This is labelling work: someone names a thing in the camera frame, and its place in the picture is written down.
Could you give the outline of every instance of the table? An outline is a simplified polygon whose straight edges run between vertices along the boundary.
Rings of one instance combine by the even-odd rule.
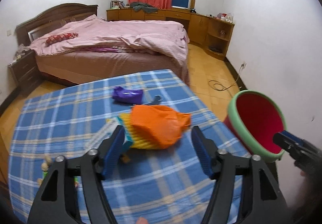
[[[14,132],[9,159],[9,189],[14,213],[27,221],[42,177],[44,153],[52,157],[82,156],[85,145],[105,124],[106,118],[129,112],[130,106],[111,99],[115,86],[144,89],[144,101],[161,95],[162,105],[191,113],[198,125],[218,147],[238,156],[246,149],[226,126],[207,109],[171,70],[135,73],[65,88],[26,101]],[[200,223],[214,182],[202,172],[191,143],[190,130],[174,146],[164,150],[128,152],[130,163],[119,163],[103,182],[107,198],[119,223]],[[82,221],[90,223],[83,190],[78,187]],[[241,193],[236,177],[229,223],[238,213]]]

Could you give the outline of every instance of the screw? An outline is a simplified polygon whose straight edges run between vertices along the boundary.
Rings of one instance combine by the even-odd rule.
[[[260,157],[260,155],[253,155],[252,159],[255,160],[255,161],[260,161],[261,157]]]
[[[94,155],[96,155],[97,154],[97,149],[91,149],[90,151],[88,151],[88,155],[91,155],[91,156],[94,156]]]
[[[58,156],[58,157],[55,158],[55,161],[57,161],[57,162],[62,162],[64,160],[65,160],[64,156]]]
[[[217,152],[218,152],[219,155],[226,155],[227,154],[227,150],[225,150],[224,148],[219,149]]]

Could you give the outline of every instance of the pink blanket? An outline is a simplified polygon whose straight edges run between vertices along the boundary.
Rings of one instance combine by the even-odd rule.
[[[51,35],[76,32],[77,38],[46,46]],[[38,56],[56,55],[100,46],[124,50],[145,50],[164,54],[184,65],[187,58],[188,37],[183,25],[173,21],[117,21],[105,22],[92,15],[82,21],[70,22],[33,41],[28,47]]]

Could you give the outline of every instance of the person's hand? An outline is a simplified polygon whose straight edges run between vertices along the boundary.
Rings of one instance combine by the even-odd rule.
[[[139,218],[135,224],[149,224],[145,218]]]

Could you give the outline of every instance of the green cup rim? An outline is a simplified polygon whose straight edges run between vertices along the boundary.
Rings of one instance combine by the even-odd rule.
[[[245,124],[243,123],[241,117],[239,116],[236,102],[237,102],[237,99],[241,95],[244,95],[244,94],[254,94],[254,95],[258,95],[258,96],[261,96],[261,97],[264,97],[265,99],[267,99],[274,106],[274,108],[277,110],[280,118],[282,119],[284,130],[287,129],[283,113],[282,113],[281,109],[276,105],[276,103],[272,99],[267,97],[266,95],[264,95],[260,92],[257,92],[257,91],[249,90],[249,89],[238,92],[231,99],[231,101],[228,105],[228,112],[227,113],[228,113],[229,121],[230,121],[232,127],[238,133],[239,136],[247,136],[246,139],[243,138],[243,143],[254,154],[260,155],[266,162],[274,162],[276,160],[280,160],[281,157],[283,156],[285,150],[282,149],[279,153],[276,154],[276,153],[272,153],[272,152],[268,151],[267,149],[265,149],[257,140],[254,139],[252,134],[249,132],[249,130],[246,128]]]

